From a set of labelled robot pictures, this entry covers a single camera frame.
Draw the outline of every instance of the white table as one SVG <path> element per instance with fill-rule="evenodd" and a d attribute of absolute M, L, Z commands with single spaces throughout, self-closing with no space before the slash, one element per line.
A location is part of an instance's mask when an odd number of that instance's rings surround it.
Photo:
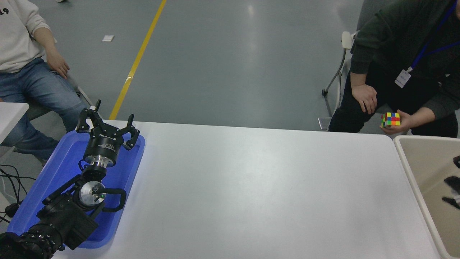
<path fill-rule="evenodd" d="M 0 102 L 0 143 L 16 126 L 28 108 L 27 103 Z"/>
<path fill-rule="evenodd" d="M 146 148 L 115 237 L 54 258 L 439 258 L 387 136 L 136 127 Z"/>

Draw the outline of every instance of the person's right hand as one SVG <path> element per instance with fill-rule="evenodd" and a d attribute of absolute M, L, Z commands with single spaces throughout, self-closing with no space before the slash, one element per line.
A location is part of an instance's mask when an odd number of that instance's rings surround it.
<path fill-rule="evenodd" d="M 377 91 L 372 86 L 362 84 L 351 87 L 353 97 L 358 101 L 361 106 L 362 112 L 373 114 L 377 107 Z"/>

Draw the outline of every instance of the beige bin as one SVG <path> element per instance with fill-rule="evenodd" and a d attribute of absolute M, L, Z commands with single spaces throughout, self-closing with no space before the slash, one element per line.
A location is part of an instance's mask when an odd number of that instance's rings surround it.
<path fill-rule="evenodd" d="M 453 197 L 444 179 L 460 177 L 453 163 L 460 139 L 401 135 L 393 141 L 440 255 L 460 258 L 460 210 L 441 200 Z"/>

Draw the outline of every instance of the paper scrap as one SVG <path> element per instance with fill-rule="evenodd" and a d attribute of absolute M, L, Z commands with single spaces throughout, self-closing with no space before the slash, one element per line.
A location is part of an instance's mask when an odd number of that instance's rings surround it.
<path fill-rule="evenodd" d="M 104 36 L 102 41 L 111 42 L 113 40 L 113 38 L 114 38 L 114 35 L 106 35 L 106 36 Z"/>

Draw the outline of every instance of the man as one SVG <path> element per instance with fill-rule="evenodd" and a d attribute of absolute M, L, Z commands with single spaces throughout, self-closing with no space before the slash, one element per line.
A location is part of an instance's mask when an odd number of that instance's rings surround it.
<path fill-rule="evenodd" d="M 344 97 L 329 131 L 358 132 L 383 104 L 401 114 L 387 134 L 457 137 L 460 2 L 396 0 L 358 32 Z"/>
<path fill-rule="evenodd" d="M 44 55 L 48 63 L 41 58 Z M 38 7 L 27 0 L 0 0 L 0 98 L 4 102 L 33 98 L 57 112 L 67 132 L 72 131 L 85 105 L 66 80 L 68 70 Z M 2 142 L 42 160 L 50 157 L 57 144 L 37 131 L 25 115 Z"/>

